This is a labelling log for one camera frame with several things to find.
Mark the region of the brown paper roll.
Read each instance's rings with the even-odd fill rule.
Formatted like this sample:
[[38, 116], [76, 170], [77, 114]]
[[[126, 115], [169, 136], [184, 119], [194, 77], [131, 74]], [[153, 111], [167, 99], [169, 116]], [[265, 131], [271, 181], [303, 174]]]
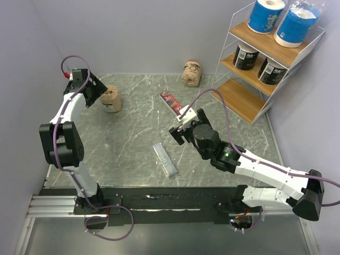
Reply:
[[107, 90], [100, 96], [100, 101], [108, 113], [116, 113], [122, 109], [122, 101], [118, 89], [114, 85], [107, 86]]

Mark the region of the black paper roll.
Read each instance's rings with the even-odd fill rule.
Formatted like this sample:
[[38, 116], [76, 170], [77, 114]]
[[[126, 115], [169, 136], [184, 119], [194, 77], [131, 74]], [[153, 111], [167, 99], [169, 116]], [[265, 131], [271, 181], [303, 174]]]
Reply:
[[267, 86], [275, 86], [280, 83], [287, 69], [266, 57], [259, 72], [258, 80]]

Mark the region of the blue printed paper roll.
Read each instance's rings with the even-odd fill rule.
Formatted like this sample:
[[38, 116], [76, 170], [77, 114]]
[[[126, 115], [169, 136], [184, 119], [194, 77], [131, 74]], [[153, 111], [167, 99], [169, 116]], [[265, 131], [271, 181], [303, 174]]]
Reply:
[[259, 34], [270, 33], [287, 1], [282, 0], [258, 0], [255, 2], [248, 19], [248, 27]]

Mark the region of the blue clear-wrapped paper roll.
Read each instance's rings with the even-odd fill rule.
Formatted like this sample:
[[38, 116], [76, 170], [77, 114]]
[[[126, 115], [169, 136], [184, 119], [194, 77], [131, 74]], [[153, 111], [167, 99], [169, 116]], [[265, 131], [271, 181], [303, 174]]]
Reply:
[[329, 1], [294, 1], [274, 33], [274, 40], [286, 48], [299, 47], [317, 23]]

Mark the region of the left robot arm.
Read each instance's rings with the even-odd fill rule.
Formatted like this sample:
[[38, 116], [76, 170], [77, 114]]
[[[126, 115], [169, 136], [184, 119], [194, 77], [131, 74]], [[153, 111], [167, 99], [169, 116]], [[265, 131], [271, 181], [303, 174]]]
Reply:
[[104, 210], [105, 199], [83, 162], [84, 145], [76, 122], [82, 110], [93, 105], [107, 87], [88, 69], [74, 69], [65, 76], [69, 82], [57, 114], [39, 127], [41, 144], [46, 162], [66, 173], [75, 186], [76, 210], [98, 214]]

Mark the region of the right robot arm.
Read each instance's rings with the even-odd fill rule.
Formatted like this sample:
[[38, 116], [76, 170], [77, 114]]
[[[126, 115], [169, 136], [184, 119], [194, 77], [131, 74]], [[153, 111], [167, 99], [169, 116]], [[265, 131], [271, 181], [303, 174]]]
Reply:
[[290, 209], [306, 220], [319, 220], [325, 191], [319, 171], [296, 171], [264, 160], [240, 146], [232, 146], [220, 139], [203, 109], [194, 111], [185, 106], [176, 119], [179, 126], [169, 132], [179, 145], [187, 141], [203, 160], [209, 160], [218, 170], [251, 177], [268, 185], [266, 188], [241, 187], [232, 199], [235, 210], [243, 212], [260, 206]]

